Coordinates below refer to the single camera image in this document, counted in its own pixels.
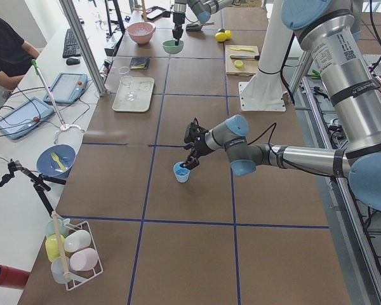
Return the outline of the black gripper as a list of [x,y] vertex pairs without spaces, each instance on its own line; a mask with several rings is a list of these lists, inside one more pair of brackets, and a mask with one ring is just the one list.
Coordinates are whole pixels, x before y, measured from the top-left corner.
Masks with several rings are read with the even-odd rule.
[[186,169],[194,169],[199,165],[199,157],[206,156],[213,152],[206,143],[205,136],[208,130],[199,125],[197,118],[194,118],[186,128],[184,135],[185,150],[190,150],[187,159],[183,163]]
[[182,38],[183,28],[182,25],[185,23],[185,12],[187,9],[186,0],[174,0],[173,5],[173,22],[175,24],[172,30],[175,45],[179,45]]

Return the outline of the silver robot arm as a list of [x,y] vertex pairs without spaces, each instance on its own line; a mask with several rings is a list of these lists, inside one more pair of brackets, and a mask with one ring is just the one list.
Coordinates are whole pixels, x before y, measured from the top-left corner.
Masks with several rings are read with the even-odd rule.
[[183,34],[183,24],[186,18],[186,9],[189,7],[193,14],[197,18],[195,24],[203,27],[208,23],[208,20],[212,14],[217,13],[225,7],[233,5],[235,1],[232,0],[209,0],[209,1],[197,1],[197,0],[175,0],[173,5],[173,22],[175,24],[172,30],[175,45],[179,44]]
[[356,199],[381,211],[381,94],[352,35],[352,11],[348,1],[283,1],[272,11],[312,55],[348,141],[345,149],[250,145],[249,124],[237,114],[211,130],[189,124],[182,167],[193,169],[201,156],[223,149],[237,176],[269,165],[346,178]]

